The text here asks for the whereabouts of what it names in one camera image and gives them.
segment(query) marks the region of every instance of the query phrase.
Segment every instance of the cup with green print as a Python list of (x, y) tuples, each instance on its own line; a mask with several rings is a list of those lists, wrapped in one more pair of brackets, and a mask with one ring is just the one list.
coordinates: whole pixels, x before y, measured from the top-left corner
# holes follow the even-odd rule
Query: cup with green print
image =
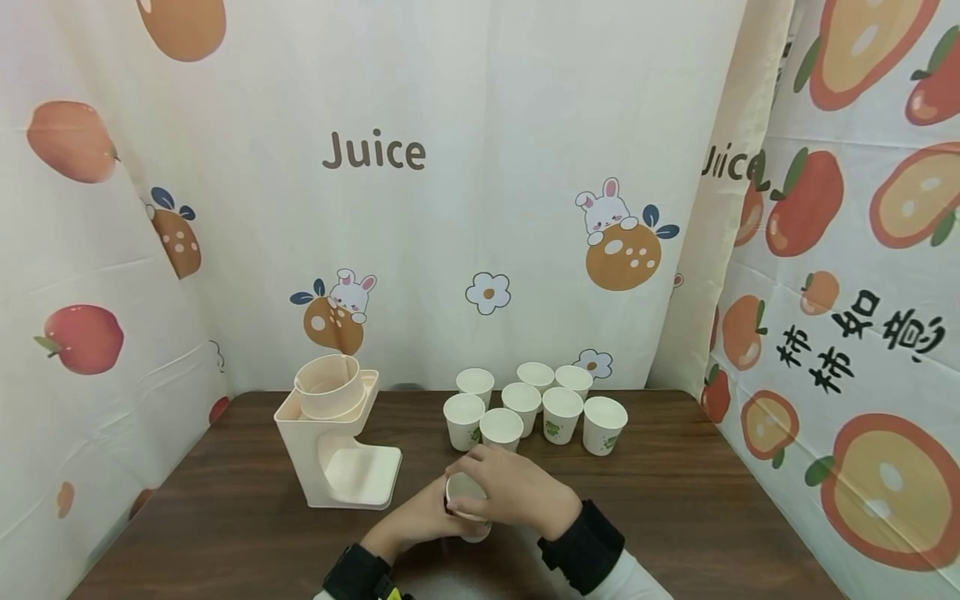
[(577, 428), (584, 401), (567, 388), (550, 388), (543, 394), (543, 437), (552, 444), (569, 444)]
[(595, 456), (613, 452), (627, 425), (627, 409), (606, 396), (594, 396), (584, 404), (584, 448)]
[(461, 452), (468, 452), (480, 443), (480, 419), (487, 412), (483, 398), (473, 394), (457, 394), (444, 403), (446, 431), (450, 445)]

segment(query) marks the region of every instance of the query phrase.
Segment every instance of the black sleeve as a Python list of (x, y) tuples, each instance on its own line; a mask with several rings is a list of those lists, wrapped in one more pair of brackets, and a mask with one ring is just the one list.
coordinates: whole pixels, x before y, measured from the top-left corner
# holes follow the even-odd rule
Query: black sleeve
[(553, 542), (540, 538), (537, 546), (547, 567), (559, 567), (570, 585), (586, 596), (610, 575), (625, 540), (592, 501), (583, 505), (566, 533)]
[(336, 600), (385, 598), (387, 587), (393, 588), (390, 566), (358, 543), (344, 551), (324, 579), (324, 591)]

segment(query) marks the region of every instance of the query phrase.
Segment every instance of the table surface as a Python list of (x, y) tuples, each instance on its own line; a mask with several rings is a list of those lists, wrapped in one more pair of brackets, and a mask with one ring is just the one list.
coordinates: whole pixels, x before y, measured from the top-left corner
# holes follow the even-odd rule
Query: table surface
[[(677, 600), (842, 599), (777, 507), (693, 399), (606, 392), (630, 423), (613, 454), (548, 443), (538, 428), (519, 453), (591, 498), (627, 549)], [(381, 392), (366, 444), (398, 446), (393, 506), (440, 476), (449, 444), (444, 392)], [(236, 398), (81, 582), (75, 600), (309, 599), (344, 548), (383, 513), (310, 509), (273, 414), (284, 393)], [(493, 395), (492, 406), (499, 406)], [(479, 544), (416, 546), (395, 567), (418, 598), (560, 598), (569, 588), (540, 561), (537, 537), (494, 524)]]

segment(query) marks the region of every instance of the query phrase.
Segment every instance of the paper cup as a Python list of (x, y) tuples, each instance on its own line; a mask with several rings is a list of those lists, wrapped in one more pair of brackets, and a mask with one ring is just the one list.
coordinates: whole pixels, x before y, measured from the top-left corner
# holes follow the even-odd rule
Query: paper cup
[[(446, 502), (449, 504), (452, 498), (486, 498), (487, 493), (483, 491), (483, 488), (480, 487), (472, 477), (466, 473), (453, 473), (446, 480)], [(454, 513), (450, 511), (453, 515), (456, 515), (460, 518), (465, 518), (471, 521), (484, 522), (484, 518), (477, 515), (468, 515), (467, 513)], [(479, 538), (464, 538), (461, 537), (461, 540), (468, 541), (469, 543), (476, 543), (478, 541), (483, 541), (490, 534), (491, 525), (489, 521), (487, 523), (487, 533)]]
[(464, 394), (480, 396), (490, 408), (490, 392), (493, 390), (493, 375), (483, 369), (467, 369), (457, 375), (457, 389)]
[(607, 456), (613, 451), (627, 424), (627, 409), (606, 396), (594, 396), (584, 404), (584, 448), (590, 454)]
[(527, 383), (511, 383), (500, 393), (503, 407), (509, 408), (523, 421), (521, 438), (529, 436), (534, 430), (534, 421), (540, 411), (540, 392)]
[(487, 411), (483, 400), (473, 394), (451, 396), (444, 403), (450, 445), (467, 452), (480, 442), (480, 418)]
[(543, 395), (543, 437), (552, 444), (564, 445), (573, 437), (584, 401), (567, 388), (550, 388)]
[[(523, 383), (537, 388), (541, 395), (550, 389), (554, 380), (553, 369), (543, 363), (523, 363), (516, 368), (516, 376)], [(543, 406), (537, 409), (537, 412), (539, 413), (542, 410)]]
[(593, 375), (586, 369), (581, 369), (576, 365), (563, 365), (557, 369), (557, 384), (573, 390), (580, 399), (587, 399), (587, 392), (593, 385)]
[(480, 419), (480, 435), (485, 445), (498, 445), (516, 452), (523, 435), (523, 419), (509, 408), (494, 408)]

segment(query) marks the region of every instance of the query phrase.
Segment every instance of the rabbit illustration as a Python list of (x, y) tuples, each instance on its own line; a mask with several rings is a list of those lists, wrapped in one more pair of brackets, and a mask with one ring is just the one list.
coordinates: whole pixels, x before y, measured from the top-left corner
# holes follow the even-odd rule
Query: rabbit illustration
[(341, 269), (337, 271), (337, 284), (330, 290), (330, 296), (327, 301), (330, 306), (340, 306), (350, 313), (350, 318), (356, 324), (362, 324), (367, 320), (364, 314), (367, 310), (367, 302), (370, 301), (370, 290), (376, 285), (376, 277), (368, 275), (362, 281), (357, 283), (357, 277), (350, 269)]
[(596, 246), (603, 241), (603, 232), (617, 223), (624, 229), (633, 229), (640, 221), (630, 216), (627, 204), (620, 198), (620, 182), (608, 178), (603, 182), (603, 196), (597, 198), (592, 192), (577, 194), (576, 204), (584, 210), (587, 225), (587, 243)]

